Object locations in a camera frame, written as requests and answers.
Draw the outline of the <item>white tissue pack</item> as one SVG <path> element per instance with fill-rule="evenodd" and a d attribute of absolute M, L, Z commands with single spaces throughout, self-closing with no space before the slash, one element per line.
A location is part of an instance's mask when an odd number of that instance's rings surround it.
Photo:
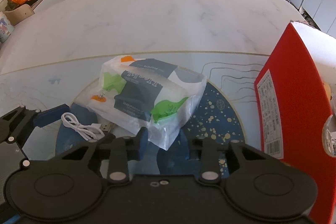
<path fill-rule="evenodd" d="M 105 62 L 98 81 L 81 99 L 101 118 L 168 150 L 191 118 L 207 79 L 189 69 L 157 59 L 117 56 Z"/>

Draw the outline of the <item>clear bread snack bag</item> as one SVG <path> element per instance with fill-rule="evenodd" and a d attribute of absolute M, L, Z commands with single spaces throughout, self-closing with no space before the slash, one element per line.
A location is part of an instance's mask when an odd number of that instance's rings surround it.
<path fill-rule="evenodd" d="M 325 152 L 335 157 L 335 85 L 323 82 L 327 98 L 331 107 L 332 115 L 327 119 L 322 134 L 323 148 Z"/>

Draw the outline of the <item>red cardboard shoe box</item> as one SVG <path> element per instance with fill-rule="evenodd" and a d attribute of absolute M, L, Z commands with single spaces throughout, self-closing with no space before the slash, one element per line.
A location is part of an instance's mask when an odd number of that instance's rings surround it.
<path fill-rule="evenodd" d="M 310 211 L 331 223 L 335 210 L 335 157 L 322 142 L 332 115 L 323 82 L 335 85 L 335 38 L 290 22 L 254 82 L 262 150 L 309 174 L 318 195 Z"/>

